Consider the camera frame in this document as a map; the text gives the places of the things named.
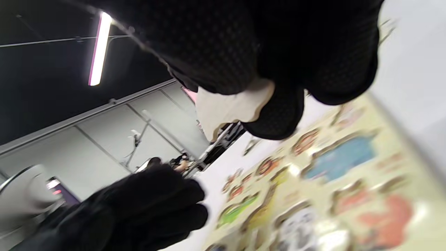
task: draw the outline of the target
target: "colorful sticker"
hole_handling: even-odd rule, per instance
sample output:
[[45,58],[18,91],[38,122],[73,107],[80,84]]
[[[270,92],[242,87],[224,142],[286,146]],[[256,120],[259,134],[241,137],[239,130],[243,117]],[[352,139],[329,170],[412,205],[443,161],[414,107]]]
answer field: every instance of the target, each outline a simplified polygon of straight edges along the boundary
[[372,140],[376,133],[350,134],[333,145],[313,154],[311,164],[304,169],[305,179],[325,177],[327,181],[341,178],[347,172],[373,159],[376,153]]
[[291,209],[279,223],[277,250],[279,251],[316,251],[317,236],[314,233],[316,211],[311,206]]
[[233,175],[228,176],[227,181],[225,185],[222,188],[222,193],[227,193],[229,191],[229,188],[231,187],[232,182],[242,174],[242,169],[238,169]]
[[265,176],[272,171],[274,171],[276,168],[279,167],[280,161],[283,159],[283,157],[280,158],[267,158],[265,159],[257,168],[256,175],[257,176]]
[[343,130],[353,125],[363,114],[364,108],[354,109],[353,103],[346,103],[339,107],[339,112],[335,115],[330,126],[336,126],[337,130]]
[[301,153],[305,152],[306,150],[310,149],[310,147],[312,147],[314,142],[316,141],[318,134],[319,134],[319,128],[316,128],[302,135],[298,139],[296,144],[294,144],[293,147],[291,148],[291,152],[295,156],[298,156]]
[[402,182],[404,179],[401,177],[391,180],[375,193],[358,181],[334,195],[334,215],[342,216],[353,230],[366,229],[354,233],[360,250],[393,249],[406,239],[406,227],[413,216],[413,207],[402,194],[392,192]]
[[232,204],[225,208],[220,214],[217,228],[233,223],[246,208],[257,200],[258,197],[259,193],[257,192],[251,196],[245,197],[240,203]]

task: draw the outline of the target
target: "black mesh glove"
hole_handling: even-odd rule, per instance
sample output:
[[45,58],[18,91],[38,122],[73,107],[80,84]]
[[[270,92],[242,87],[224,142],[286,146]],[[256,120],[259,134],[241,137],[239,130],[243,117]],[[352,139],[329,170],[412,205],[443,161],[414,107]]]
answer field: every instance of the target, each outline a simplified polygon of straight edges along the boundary
[[59,208],[12,251],[154,251],[207,220],[204,192],[168,165],[130,175],[79,205]]

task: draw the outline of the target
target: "black glove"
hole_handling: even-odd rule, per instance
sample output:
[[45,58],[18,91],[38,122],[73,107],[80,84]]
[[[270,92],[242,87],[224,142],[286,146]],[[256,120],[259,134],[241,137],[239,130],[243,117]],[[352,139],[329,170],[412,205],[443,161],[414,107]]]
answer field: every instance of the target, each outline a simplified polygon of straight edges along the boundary
[[50,214],[12,251],[154,251],[207,220],[204,192],[168,165],[130,175],[84,202]]

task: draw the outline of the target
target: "fluorescent light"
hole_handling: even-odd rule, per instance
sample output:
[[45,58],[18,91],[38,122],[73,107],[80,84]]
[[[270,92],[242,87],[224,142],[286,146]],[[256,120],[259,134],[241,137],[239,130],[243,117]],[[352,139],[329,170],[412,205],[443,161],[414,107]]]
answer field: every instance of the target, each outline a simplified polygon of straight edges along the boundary
[[108,33],[110,32],[111,20],[112,17],[109,16],[107,13],[101,13],[88,85],[97,85],[101,81],[102,68],[104,66],[105,52],[107,50]]

